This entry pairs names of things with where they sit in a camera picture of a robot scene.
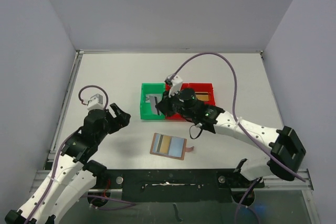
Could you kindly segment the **red plastic bin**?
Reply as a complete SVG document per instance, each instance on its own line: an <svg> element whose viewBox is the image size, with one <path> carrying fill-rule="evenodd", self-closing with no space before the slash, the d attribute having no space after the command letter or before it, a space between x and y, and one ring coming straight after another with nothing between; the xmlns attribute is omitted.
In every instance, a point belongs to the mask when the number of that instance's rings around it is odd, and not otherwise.
<svg viewBox="0 0 336 224"><path fill-rule="evenodd" d="M181 90L188 88L188 87L189 87L189 83L183 83ZM166 92L170 90L170 87L167 84L165 85L165 90ZM179 114L176 114L176 113L172 116L165 116L165 119L170 120L170 121L185 121L184 118L182 118Z"/></svg>
<svg viewBox="0 0 336 224"><path fill-rule="evenodd" d="M211 83L189 83L189 88L196 92L207 92L209 94L209 101L204 102L209 105L216 105L213 85Z"/></svg>

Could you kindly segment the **red plastic middle bin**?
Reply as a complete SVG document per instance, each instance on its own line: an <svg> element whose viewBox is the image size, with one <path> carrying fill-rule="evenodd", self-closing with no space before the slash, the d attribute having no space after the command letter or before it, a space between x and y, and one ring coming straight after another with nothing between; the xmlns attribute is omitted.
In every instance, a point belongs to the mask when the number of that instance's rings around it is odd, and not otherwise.
<svg viewBox="0 0 336 224"><path fill-rule="evenodd" d="M189 83L183 83L181 90L188 88L188 87L189 87ZM165 85L165 90L166 92L170 90L170 87L167 84ZM172 116L165 116L165 119L170 120L170 121L185 121L184 118L182 118L179 114L176 114L176 113Z"/></svg>

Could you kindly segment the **green plastic bin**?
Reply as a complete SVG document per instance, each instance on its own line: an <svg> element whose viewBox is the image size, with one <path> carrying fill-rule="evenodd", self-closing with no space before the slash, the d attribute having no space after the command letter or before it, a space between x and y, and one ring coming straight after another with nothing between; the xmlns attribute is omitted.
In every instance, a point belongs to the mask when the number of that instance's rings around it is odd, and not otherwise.
<svg viewBox="0 0 336 224"><path fill-rule="evenodd" d="M145 103L146 94L154 94L157 96L158 102L162 100L162 94L165 91L164 83L142 83L140 96L140 118L141 120L158 121L164 120L165 116L155 115L151 111L150 103Z"/></svg>

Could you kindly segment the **aluminium left rail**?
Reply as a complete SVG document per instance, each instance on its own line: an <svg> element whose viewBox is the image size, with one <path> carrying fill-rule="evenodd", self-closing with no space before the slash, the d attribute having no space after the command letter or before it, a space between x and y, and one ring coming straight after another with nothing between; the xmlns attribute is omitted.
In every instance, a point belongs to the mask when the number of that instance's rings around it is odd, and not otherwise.
<svg viewBox="0 0 336 224"><path fill-rule="evenodd" d="M65 116L67 114L67 110L68 110L68 107L69 107L69 102L70 102L70 99L71 99L72 91L73 91L73 88L74 88L74 85L75 85L75 82L76 82L76 78L77 78L77 74L78 74L80 64L81 64L81 61L82 61L82 56L83 56L83 52L81 50L76 50L74 63L73 63L72 69L71 69L70 78L69 78L67 89L66 89L66 92L65 92L65 97L64 97L63 102L62 102L60 116L59 116L59 120L58 120L58 123L57 123L56 131L54 133L53 141L51 143L50 150L47 154L47 158L45 160L43 170L50 170L50 168L51 168L51 158L50 157L52 155L54 155L55 152L56 152L57 143L58 143L58 140L59 140L59 137L60 137L62 126L64 124Z"/></svg>

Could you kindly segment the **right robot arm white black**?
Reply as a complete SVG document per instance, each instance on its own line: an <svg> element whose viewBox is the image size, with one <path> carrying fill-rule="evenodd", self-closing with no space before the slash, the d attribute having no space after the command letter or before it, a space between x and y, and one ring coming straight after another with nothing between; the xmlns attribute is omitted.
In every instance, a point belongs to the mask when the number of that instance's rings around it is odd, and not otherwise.
<svg viewBox="0 0 336 224"><path fill-rule="evenodd" d="M258 161L247 159L235 171L234 182L238 186L245 187L252 180L270 174L286 181L305 181L298 174L298 169L306 155L306 149L291 127L276 129L239 119L220 107L199 100L191 88L174 96L165 91L155 108L165 116L180 115L200 131L230 136L262 150L267 155L266 158Z"/></svg>

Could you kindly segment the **red plastic right bin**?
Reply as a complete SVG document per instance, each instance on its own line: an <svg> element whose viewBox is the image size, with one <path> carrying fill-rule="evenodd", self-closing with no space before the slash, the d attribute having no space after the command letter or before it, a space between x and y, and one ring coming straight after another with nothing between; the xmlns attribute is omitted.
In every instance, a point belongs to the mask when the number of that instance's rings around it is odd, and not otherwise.
<svg viewBox="0 0 336 224"><path fill-rule="evenodd" d="M189 83L189 88L196 92L207 92L209 94L209 101L204 102L209 105L216 105L213 85L211 83Z"/></svg>

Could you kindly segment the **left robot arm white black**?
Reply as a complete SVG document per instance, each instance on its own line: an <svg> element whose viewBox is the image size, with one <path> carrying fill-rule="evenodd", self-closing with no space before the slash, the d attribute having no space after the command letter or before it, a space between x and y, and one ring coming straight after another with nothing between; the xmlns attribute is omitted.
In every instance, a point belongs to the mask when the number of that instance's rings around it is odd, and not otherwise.
<svg viewBox="0 0 336 224"><path fill-rule="evenodd" d="M44 181L18 210L7 213L5 222L56 223L90 188L104 186L107 168L92 156L103 139L128 126L130 118L115 103L90 110L83 125L61 143Z"/></svg>

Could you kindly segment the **brown leather card holder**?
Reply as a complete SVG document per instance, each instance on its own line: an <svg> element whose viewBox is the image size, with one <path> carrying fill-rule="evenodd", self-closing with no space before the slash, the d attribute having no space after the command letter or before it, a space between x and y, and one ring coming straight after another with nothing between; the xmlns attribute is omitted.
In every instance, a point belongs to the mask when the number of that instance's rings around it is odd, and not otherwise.
<svg viewBox="0 0 336 224"><path fill-rule="evenodd" d="M194 151L193 146L186 145L186 138L154 133L150 154L183 161L185 153Z"/></svg>

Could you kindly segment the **silver grey card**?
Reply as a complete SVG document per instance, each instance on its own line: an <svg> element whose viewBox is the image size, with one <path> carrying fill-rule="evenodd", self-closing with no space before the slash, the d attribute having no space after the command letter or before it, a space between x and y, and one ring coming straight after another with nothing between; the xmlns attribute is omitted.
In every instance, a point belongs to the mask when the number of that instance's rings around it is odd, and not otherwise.
<svg viewBox="0 0 336 224"><path fill-rule="evenodd" d="M154 96L154 94L146 94L145 95L145 103L150 103L150 99L151 99L151 97L153 97Z"/></svg>

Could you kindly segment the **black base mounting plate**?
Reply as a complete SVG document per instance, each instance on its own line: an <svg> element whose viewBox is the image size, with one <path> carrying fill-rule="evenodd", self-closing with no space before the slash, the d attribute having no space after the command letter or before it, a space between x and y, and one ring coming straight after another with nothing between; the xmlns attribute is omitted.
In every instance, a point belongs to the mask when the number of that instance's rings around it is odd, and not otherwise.
<svg viewBox="0 0 336 224"><path fill-rule="evenodd" d="M252 183L228 169L108 169L98 176L90 193L107 190L124 201L232 202Z"/></svg>

